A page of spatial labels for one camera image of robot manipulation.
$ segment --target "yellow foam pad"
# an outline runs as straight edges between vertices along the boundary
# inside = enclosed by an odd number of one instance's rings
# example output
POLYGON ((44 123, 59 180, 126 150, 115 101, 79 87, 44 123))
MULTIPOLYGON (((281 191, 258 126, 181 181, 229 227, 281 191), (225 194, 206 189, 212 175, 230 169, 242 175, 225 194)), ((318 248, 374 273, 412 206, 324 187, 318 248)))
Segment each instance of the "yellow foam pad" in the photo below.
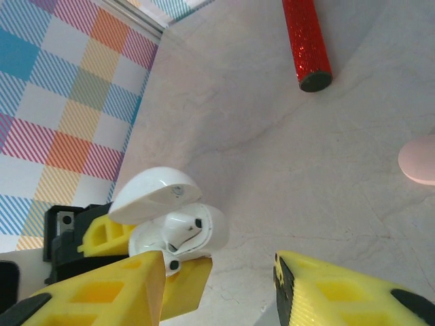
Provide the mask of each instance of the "yellow foam pad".
POLYGON ((92 221, 77 248, 84 257, 128 255, 128 239, 135 225, 123 225, 112 221, 109 215, 92 221))
POLYGON ((400 285, 291 251, 279 251, 275 258, 277 305, 283 326, 427 326, 432 323, 427 322, 434 316, 434 311, 432 315, 429 311, 431 303, 400 285), (392 295, 393 289, 410 295, 411 305, 414 299, 420 300, 422 304, 417 310, 422 311, 421 306, 425 306, 425 311, 418 316, 392 295))
POLYGON ((164 288, 161 321, 198 308, 212 265, 211 258, 183 261, 181 270, 168 277, 164 288))
POLYGON ((23 325, 157 326, 165 281, 162 253, 142 253, 35 293, 52 299, 23 325))

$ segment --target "black object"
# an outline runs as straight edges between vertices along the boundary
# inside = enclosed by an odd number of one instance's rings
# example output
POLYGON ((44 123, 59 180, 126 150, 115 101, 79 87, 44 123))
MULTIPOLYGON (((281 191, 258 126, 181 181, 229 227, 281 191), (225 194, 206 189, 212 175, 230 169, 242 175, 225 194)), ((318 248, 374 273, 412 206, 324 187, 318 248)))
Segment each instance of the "black object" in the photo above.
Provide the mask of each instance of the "black object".
POLYGON ((45 280, 46 284, 57 283, 128 257, 127 255, 84 257, 83 253, 77 251, 77 248, 83 244, 83 236, 92 221, 97 217, 106 215, 109 212, 110 206, 111 203, 89 205, 84 209, 73 206, 53 206, 47 211, 45 224, 47 230, 44 234, 44 258, 50 258, 52 270, 50 276, 45 280), (73 215, 73 227, 57 236, 59 212, 71 212, 73 215), (50 249, 51 254, 46 255, 45 252, 48 249, 50 249))
POLYGON ((199 229, 203 228, 203 220, 202 219, 195 219, 195 226, 199 229))
POLYGON ((51 261, 52 259, 52 241, 56 238, 58 234, 58 214, 61 212, 69 212, 70 215, 65 215, 69 217, 71 221, 75 219, 75 216, 81 212, 85 211, 83 207, 75 206, 60 206, 56 205, 50 208, 43 216, 43 260, 51 261))
POLYGON ((327 71, 316 71, 305 76, 299 83, 304 92, 314 93, 327 88, 332 83, 332 74, 327 71))
POLYGON ((49 293, 41 293, 18 302, 0 314, 1 326, 21 326, 52 298, 49 293))
POLYGON ((18 301, 19 284, 20 268, 18 265, 13 261, 0 261, 0 314, 18 301))
POLYGON ((279 264, 283 274, 282 280, 278 279, 276 268, 273 268, 279 323, 281 326, 288 326, 293 306, 294 275, 282 258, 279 258, 279 264))
POLYGON ((179 267, 179 262, 176 260, 171 261, 171 263, 169 264, 169 268, 171 270, 176 270, 179 267))
POLYGON ((423 319, 429 326, 435 326, 435 304, 422 297, 421 295, 401 290, 393 289, 391 294, 410 311, 423 319))

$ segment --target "screw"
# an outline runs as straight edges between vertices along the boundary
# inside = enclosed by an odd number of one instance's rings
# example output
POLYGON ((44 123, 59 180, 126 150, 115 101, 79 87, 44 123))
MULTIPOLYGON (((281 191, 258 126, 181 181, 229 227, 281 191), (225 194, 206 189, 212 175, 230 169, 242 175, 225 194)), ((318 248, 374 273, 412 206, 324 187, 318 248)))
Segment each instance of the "screw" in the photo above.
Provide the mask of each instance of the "screw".
POLYGON ((68 215, 65 215, 65 216, 62 218, 62 222, 63 222, 64 224, 71 224, 72 221, 73 221, 73 220, 72 220, 71 216, 68 216, 68 215))
POLYGON ((172 192, 177 196, 183 196, 184 195, 184 189, 182 186, 176 185, 175 187, 172 187, 172 192))

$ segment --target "plaid fabric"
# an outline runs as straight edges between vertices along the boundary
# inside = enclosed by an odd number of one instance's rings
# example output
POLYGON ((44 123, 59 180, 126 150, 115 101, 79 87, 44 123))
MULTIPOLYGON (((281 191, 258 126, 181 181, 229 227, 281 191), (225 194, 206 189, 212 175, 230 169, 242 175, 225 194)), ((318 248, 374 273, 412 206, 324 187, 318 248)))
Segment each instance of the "plaid fabric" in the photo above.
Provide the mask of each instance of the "plaid fabric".
POLYGON ((127 0, 164 27, 208 5, 214 0, 127 0))
POLYGON ((157 45, 89 0, 0 0, 0 251, 110 200, 157 45))

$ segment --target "open case lid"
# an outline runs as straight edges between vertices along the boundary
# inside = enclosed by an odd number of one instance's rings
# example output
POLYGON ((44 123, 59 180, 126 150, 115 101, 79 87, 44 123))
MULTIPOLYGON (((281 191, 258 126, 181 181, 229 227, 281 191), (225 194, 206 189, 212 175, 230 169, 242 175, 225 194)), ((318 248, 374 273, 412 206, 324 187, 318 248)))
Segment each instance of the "open case lid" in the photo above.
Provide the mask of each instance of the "open case lid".
POLYGON ((185 173, 174 168, 149 168, 132 178, 109 210, 111 220, 137 225, 196 202, 201 190, 185 173))

